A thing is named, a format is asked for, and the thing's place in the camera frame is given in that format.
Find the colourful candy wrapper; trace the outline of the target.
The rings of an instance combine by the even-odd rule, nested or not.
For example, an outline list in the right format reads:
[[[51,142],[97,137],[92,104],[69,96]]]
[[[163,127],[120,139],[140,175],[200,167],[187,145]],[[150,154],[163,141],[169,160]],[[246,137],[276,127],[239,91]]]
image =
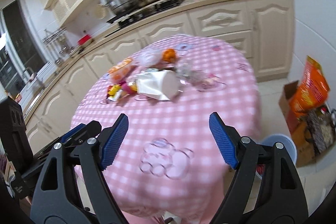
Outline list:
[[[121,99],[137,93],[137,84],[135,82],[122,81],[119,84],[110,85],[107,90],[106,98],[109,101],[117,102]]]

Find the orange snack wrapper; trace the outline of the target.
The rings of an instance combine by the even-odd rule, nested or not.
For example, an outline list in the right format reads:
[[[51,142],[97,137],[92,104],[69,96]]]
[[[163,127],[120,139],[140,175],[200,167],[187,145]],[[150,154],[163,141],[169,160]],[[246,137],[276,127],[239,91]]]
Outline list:
[[[133,58],[128,57],[108,70],[108,75],[113,84],[120,83],[133,69]]]

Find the white paper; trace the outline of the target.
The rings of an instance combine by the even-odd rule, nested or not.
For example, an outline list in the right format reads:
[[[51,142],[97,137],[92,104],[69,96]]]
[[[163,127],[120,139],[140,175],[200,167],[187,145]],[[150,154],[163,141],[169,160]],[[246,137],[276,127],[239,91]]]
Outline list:
[[[142,72],[136,75],[137,92],[157,101],[171,101],[181,87],[180,79],[173,71]]]

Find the white plastic bag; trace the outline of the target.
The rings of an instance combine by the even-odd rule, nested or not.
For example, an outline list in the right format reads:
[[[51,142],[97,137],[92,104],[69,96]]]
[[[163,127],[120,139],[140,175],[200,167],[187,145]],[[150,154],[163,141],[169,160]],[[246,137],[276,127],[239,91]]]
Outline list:
[[[138,65],[146,68],[157,67],[161,61],[162,51],[157,49],[144,49],[137,57]]]

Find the orange peel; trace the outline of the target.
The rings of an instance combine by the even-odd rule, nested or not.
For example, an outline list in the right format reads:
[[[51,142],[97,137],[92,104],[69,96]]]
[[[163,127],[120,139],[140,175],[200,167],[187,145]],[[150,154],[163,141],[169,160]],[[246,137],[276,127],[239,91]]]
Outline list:
[[[169,48],[163,51],[162,61],[166,63],[175,63],[177,61],[177,52],[173,48]]]

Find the cream lower kitchen cabinets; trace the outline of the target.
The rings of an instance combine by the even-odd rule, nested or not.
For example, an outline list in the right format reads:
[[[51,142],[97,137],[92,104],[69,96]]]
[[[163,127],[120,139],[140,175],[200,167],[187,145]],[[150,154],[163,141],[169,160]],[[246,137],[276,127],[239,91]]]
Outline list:
[[[294,0],[186,0],[121,30],[111,27],[69,58],[25,108],[34,152],[68,131],[77,106],[114,64],[177,34],[224,40],[252,65],[259,82],[288,75],[294,44]]]

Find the cardboard box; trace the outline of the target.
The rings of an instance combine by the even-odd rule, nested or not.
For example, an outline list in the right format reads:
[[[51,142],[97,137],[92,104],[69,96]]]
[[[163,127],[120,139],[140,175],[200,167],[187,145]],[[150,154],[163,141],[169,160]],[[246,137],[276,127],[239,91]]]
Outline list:
[[[321,155],[315,156],[313,145],[306,141],[306,138],[310,137],[310,134],[307,131],[307,124],[306,124],[307,115],[297,118],[290,109],[289,100],[297,90],[298,83],[299,83],[298,81],[295,81],[284,85],[282,95],[280,96],[278,104],[286,120],[291,135],[291,139],[294,142],[297,150],[296,166],[302,167],[307,164],[310,164],[315,158],[325,154],[326,151]]]

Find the black patterned bag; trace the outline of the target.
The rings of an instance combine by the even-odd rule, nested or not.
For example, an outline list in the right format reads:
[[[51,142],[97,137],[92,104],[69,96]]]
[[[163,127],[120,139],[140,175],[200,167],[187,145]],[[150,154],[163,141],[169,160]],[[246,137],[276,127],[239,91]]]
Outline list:
[[[321,106],[310,110],[306,124],[310,134],[306,141],[313,145],[315,156],[323,154],[335,143],[335,109],[329,111],[326,106]]]

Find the pink checkered tablecloth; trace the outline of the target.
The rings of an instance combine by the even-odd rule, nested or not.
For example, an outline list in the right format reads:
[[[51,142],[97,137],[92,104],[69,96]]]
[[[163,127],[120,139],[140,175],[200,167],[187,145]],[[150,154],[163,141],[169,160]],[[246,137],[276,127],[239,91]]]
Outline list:
[[[173,101],[139,96],[104,103],[109,80],[99,79],[78,106],[71,126],[98,121],[111,126],[120,114],[129,129],[104,177],[130,223],[162,223],[167,212],[182,223],[209,223],[224,198],[224,162],[209,129],[217,112],[240,135],[260,136],[260,94],[244,55],[214,38],[175,35],[151,45],[186,46],[183,61],[203,72],[210,89],[185,84]]]

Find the orange rice bag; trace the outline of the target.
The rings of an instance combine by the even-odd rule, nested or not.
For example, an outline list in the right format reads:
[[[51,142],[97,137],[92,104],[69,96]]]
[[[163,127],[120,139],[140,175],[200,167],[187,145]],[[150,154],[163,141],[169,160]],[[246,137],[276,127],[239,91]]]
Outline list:
[[[302,81],[289,100],[290,109],[297,118],[305,116],[310,110],[325,103],[329,91],[322,66],[315,59],[307,56]]]

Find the utensil rack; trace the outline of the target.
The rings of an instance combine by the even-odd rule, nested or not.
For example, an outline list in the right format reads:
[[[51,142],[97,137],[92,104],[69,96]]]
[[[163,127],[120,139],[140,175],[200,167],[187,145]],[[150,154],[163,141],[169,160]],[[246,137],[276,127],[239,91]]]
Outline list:
[[[70,46],[66,37],[66,30],[65,27],[60,27],[53,32],[46,28],[44,30],[45,37],[42,39],[42,42],[54,59],[54,63],[57,67],[60,67],[62,63],[64,63],[64,59],[69,56],[74,49],[74,47]]]

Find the clear plastic wrap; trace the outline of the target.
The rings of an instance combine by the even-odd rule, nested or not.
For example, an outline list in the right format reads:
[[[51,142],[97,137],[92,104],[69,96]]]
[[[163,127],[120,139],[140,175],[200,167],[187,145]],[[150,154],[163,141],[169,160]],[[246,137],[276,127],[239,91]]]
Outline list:
[[[182,81],[191,84],[199,92],[216,92],[227,87],[219,76],[195,70],[190,63],[177,64],[175,72]]]

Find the red container on counter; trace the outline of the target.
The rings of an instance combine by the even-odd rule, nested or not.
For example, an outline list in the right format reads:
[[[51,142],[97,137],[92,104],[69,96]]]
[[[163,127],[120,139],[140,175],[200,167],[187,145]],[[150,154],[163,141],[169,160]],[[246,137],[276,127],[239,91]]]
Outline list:
[[[79,39],[77,43],[79,46],[83,46],[85,43],[90,43],[91,41],[92,41],[92,37],[86,34],[81,39]]]

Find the black gas stove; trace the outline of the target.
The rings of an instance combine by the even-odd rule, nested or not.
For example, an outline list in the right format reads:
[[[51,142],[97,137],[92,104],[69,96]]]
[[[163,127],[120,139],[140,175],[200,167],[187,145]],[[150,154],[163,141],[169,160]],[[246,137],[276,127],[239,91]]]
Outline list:
[[[121,15],[108,20],[107,23],[115,24],[119,30],[157,13],[178,7],[184,1],[185,0],[160,0],[140,9],[131,9],[130,11],[123,12]]]

